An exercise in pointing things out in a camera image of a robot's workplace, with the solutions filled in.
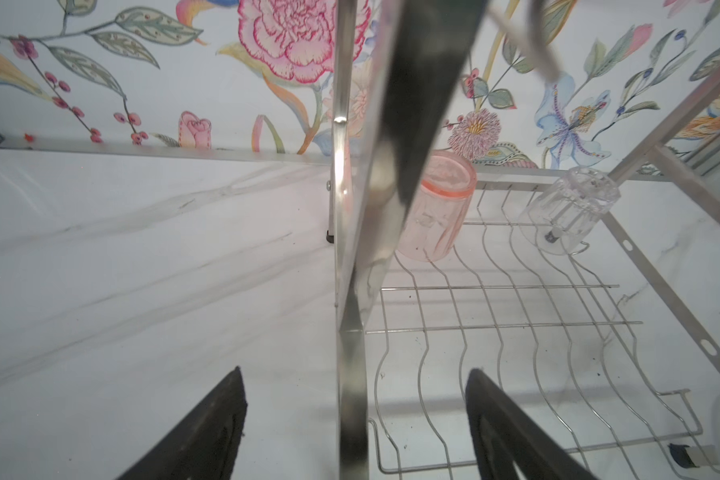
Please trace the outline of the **clear drinking glass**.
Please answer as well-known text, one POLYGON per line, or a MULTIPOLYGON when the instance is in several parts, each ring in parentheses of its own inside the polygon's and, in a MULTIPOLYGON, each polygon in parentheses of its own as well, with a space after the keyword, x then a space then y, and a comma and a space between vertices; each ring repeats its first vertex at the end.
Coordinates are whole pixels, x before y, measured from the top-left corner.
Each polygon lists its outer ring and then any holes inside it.
POLYGON ((575 167, 534 198, 518 217, 520 232, 539 250, 569 255, 621 198, 607 174, 575 167))

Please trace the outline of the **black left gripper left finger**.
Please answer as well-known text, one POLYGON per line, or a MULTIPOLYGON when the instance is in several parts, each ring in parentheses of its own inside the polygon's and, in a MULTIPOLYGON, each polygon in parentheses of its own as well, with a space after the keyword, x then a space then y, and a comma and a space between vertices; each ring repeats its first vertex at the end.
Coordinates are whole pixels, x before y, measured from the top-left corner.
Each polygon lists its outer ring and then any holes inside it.
POLYGON ((240 368, 226 375, 122 479, 229 479, 247 401, 240 368))

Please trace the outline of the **pink rimmed glass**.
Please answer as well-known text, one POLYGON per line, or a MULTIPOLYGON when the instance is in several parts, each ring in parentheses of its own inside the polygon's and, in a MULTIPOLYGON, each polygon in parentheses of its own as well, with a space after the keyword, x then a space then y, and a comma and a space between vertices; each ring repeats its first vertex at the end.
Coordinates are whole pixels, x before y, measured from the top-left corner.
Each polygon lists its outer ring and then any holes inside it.
POLYGON ((421 262, 446 257, 463 225, 476 185, 477 173, 469 161, 448 151, 433 152, 397 251, 421 262))

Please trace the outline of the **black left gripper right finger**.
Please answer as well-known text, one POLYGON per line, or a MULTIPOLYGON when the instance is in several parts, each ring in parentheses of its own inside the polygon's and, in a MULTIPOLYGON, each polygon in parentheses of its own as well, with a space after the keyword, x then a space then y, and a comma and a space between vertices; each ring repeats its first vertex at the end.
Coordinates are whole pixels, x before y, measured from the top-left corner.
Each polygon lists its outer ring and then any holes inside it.
POLYGON ((592 479, 483 371, 470 371, 465 402, 482 479, 592 479))

